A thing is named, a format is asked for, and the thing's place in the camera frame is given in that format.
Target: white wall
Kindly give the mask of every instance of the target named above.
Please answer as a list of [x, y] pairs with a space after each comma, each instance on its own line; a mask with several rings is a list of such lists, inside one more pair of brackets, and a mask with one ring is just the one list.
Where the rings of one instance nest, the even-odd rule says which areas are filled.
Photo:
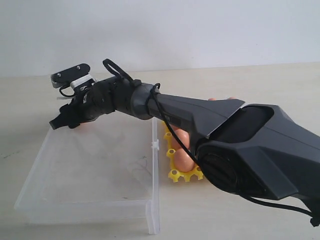
[[0, 0], [0, 77], [320, 61], [319, 0]]

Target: table surface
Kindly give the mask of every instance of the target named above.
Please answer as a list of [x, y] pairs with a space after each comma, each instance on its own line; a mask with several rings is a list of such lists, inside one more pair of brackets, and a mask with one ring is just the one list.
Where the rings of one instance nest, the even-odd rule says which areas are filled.
[[[299, 125], [320, 135], [320, 63], [130, 73], [161, 92], [190, 98], [237, 97], [280, 105]], [[108, 74], [93, 74], [103, 79]], [[63, 104], [48, 76], [0, 79], [0, 239], [320, 239], [304, 214], [259, 206], [224, 193], [207, 180], [172, 183], [165, 148], [159, 152], [160, 234], [144, 219], [106, 224], [32, 226], [14, 203], [53, 119]], [[304, 207], [294, 198], [280, 201]]]

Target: transparent plastic container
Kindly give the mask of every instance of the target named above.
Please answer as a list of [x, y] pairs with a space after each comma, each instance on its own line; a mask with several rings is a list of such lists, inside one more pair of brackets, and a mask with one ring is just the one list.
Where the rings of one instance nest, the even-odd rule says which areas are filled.
[[146, 218], [159, 233], [157, 122], [113, 112], [50, 129], [14, 208], [32, 224]]

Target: black robotic arm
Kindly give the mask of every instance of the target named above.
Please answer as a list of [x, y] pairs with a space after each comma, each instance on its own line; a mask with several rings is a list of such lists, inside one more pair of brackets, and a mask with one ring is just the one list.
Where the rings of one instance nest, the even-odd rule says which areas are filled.
[[[217, 188], [260, 205], [307, 214], [314, 227], [320, 224], [320, 137], [294, 123], [279, 106], [161, 94], [159, 83], [132, 79], [109, 59], [103, 64], [113, 77], [96, 81], [87, 64], [51, 76], [61, 94], [68, 87], [74, 90], [71, 103], [50, 122], [53, 129], [76, 128], [114, 111], [141, 120], [156, 117]], [[190, 150], [171, 125], [190, 134]], [[310, 211], [255, 199], [286, 197], [300, 199]]]

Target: egg holder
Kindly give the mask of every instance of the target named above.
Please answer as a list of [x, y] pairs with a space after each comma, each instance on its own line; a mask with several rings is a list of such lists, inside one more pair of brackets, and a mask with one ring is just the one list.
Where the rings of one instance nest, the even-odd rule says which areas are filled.
[[168, 178], [172, 179], [174, 183], [178, 182], [182, 178], [184, 181], [190, 182], [190, 178], [193, 175], [196, 175], [198, 180], [201, 180], [204, 178], [204, 174], [200, 170], [200, 168], [195, 165], [194, 168], [191, 171], [188, 172], [182, 172], [176, 169], [175, 164], [174, 164], [174, 154], [176, 150], [172, 148], [171, 145], [171, 140], [172, 140], [172, 134], [169, 131], [168, 127], [166, 126], [165, 122], [162, 122], [164, 126], [164, 139], [167, 141], [167, 152], [166, 156], [170, 159], [170, 172], [168, 173]]

